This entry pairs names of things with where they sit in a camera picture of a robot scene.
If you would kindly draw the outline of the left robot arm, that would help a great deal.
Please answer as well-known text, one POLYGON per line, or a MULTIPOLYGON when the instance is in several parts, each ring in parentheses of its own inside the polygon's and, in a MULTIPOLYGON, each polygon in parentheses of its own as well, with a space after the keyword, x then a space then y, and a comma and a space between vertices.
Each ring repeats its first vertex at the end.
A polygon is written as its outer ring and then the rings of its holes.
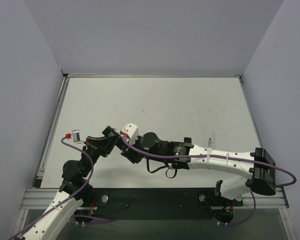
POLYGON ((66 161, 62 167, 62 184, 50 205, 41 216, 10 237, 11 240, 54 240, 75 211, 91 203, 93 188, 89 182, 94 165, 99 157, 107 157, 111 153, 120 135, 88 136, 83 142, 83 148, 66 142, 73 137, 73 134, 68 133, 61 139, 61 143, 79 151, 81 159, 66 161))

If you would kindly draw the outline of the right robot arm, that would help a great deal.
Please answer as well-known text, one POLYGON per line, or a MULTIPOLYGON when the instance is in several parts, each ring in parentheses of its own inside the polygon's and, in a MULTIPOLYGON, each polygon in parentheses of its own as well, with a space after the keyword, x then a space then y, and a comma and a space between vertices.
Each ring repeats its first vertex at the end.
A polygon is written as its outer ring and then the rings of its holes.
POLYGON ((227 200, 248 192, 263 196, 276 193, 276 164, 262 148, 256 148, 254 152, 218 151, 195 145, 189 137, 182 142, 161 140, 154 132, 133 139, 122 133, 116 146, 132 163, 145 159, 161 162, 175 172, 204 169, 232 174, 232 178, 220 179, 215 184, 215 195, 227 200))

